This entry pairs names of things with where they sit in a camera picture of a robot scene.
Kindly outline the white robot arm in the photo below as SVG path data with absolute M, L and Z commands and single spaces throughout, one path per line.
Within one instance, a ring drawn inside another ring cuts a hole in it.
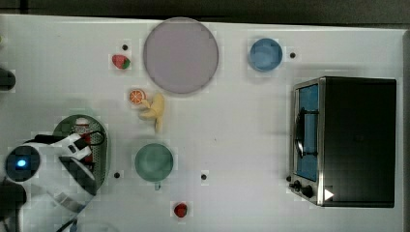
M 58 232 L 75 220 L 97 193 L 94 174 L 80 162 L 90 154 L 77 133 L 38 134 L 7 154 L 6 179 L 26 195 L 17 210 L 18 232 Z

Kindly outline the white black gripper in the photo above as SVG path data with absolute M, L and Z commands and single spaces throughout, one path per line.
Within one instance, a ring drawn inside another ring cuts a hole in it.
M 52 138 L 53 142 L 47 148 L 47 155 L 50 158 L 70 157 L 82 160 L 92 153 L 88 143 L 77 133 L 72 133 L 69 136 L 52 135 Z

